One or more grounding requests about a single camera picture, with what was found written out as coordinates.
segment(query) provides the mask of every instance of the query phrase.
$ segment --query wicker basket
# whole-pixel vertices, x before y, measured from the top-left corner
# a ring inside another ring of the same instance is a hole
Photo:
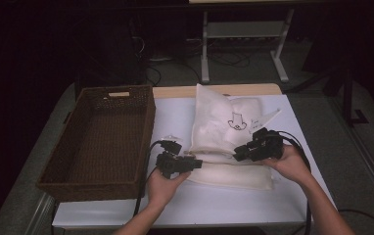
[[[36,186],[60,202],[137,198],[155,111],[151,86],[83,89]]]

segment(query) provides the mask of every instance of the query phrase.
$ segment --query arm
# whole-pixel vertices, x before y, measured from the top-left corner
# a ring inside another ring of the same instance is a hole
[[[178,186],[190,175],[190,172],[181,173],[173,179],[164,178],[158,169],[155,169],[148,180],[149,202],[145,209],[132,217],[114,235],[147,234],[151,226],[163,212],[165,206],[171,201]]]
[[[295,147],[284,145],[284,154],[280,160],[266,159],[262,163],[301,186],[320,234],[354,234],[309,172]]]

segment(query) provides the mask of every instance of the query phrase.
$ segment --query white stand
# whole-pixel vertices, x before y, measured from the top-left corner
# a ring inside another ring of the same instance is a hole
[[[271,51],[273,64],[282,82],[288,82],[288,76],[280,59],[282,48],[291,25],[294,9],[290,9],[285,21],[278,22],[228,22],[209,23],[208,13],[204,12],[203,19],[203,54],[202,54],[202,83],[209,83],[208,38],[226,37],[279,37],[276,50]]]

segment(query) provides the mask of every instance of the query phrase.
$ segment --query white table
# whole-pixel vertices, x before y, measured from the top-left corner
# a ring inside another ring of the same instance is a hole
[[[282,110],[267,128],[290,132],[300,140],[310,161],[312,174],[332,201],[287,96],[257,97],[263,103],[264,114]],[[182,151],[187,150],[194,121],[195,99],[156,98],[156,106],[152,142],[171,134],[183,139],[180,142],[183,145]],[[150,170],[155,165],[157,154],[162,151],[159,146],[154,148]],[[304,222],[306,198],[303,191],[296,183],[282,177],[275,170],[272,170],[272,175],[274,189],[269,191],[223,188],[186,181],[178,188],[154,227]],[[147,200],[148,198],[142,199],[141,210]],[[116,200],[61,203],[53,226],[66,229],[120,227],[132,217],[135,202],[136,200]]]

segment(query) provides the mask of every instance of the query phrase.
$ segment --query table surface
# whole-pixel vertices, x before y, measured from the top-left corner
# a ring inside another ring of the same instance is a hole
[[[252,96],[260,99],[262,113],[281,109],[281,114],[267,126],[295,135],[301,142],[310,161],[312,174],[332,200],[315,160],[306,144],[304,135],[294,115],[287,96],[281,95],[275,84],[208,86],[234,99]],[[154,88],[156,119],[152,141],[169,134],[183,141],[182,150],[191,144],[191,127],[194,122],[196,87]],[[156,156],[162,151],[154,148],[149,171]],[[184,182],[173,200],[154,224],[154,227],[194,227],[220,225],[249,225],[267,223],[304,223],[306,198],[294,182],[272,170],[273,190],[234,189]],[[61,203],[53,226],[63,228],[120,227],[132,216],[136,200]],[[141,201],[141,209],[148,197]]]

